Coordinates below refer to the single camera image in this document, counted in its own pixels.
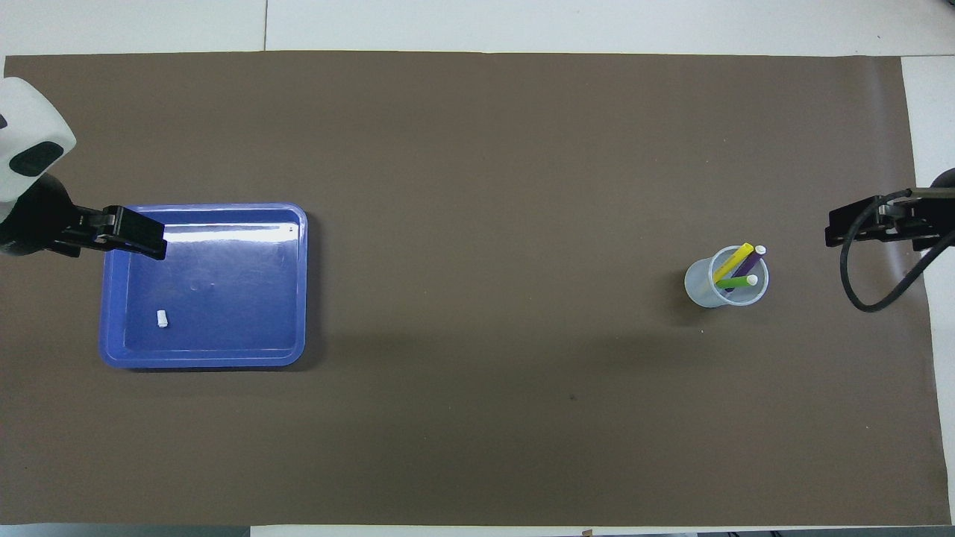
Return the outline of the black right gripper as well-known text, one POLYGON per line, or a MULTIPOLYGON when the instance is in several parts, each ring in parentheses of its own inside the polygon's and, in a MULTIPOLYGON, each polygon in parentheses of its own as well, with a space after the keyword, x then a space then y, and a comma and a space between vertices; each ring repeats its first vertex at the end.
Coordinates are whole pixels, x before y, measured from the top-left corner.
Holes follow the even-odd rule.
POLYGON ((828 213, 824 229, 826 247, 835 248, 845 244, 852 225, 862 216, 862 224, 853 235, 853 241, 909 242, 912 251, 931 248, 931 251, 940 254, 952 247, 954 242, 954 168, 941 173, 931 186, 951 191, 948 197, 931 201, 933 224, 927 211, 921 208, 920 198, 890 201, 881 205, 879 210, 870 210, 869 205, 881 199, 880 196, 871 196, 828 213))

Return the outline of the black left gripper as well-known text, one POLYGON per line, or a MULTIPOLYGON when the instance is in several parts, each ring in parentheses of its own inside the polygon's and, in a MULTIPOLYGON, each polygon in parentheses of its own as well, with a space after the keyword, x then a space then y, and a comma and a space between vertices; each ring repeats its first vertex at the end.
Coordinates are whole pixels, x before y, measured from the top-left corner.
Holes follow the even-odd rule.
POLYGON ((166 257, 163 223, 121 207, 75 207, 60 180, 45 173, 21 194, 1 224, 1 254, 20 257, 44 249, 78 258, 82 249, 166 257), (116 234, 122 221, 122 238, 116 234))

